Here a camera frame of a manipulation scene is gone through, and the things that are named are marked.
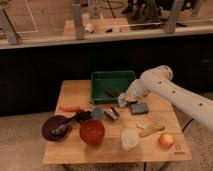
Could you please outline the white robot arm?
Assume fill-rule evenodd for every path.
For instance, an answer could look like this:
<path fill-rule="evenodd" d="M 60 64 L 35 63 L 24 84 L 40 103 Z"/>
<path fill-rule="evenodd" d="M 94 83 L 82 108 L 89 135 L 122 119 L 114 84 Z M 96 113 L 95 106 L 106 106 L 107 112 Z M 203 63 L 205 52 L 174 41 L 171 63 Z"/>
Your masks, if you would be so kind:
<path fill-rule="evenodd" d="M 173 71 L 166 65 L 146 70 L 130 84 L 125 100 L 134 102 L 153 92 L 213 132 L 213 100 L 174 84 L 172 78 Z"/>

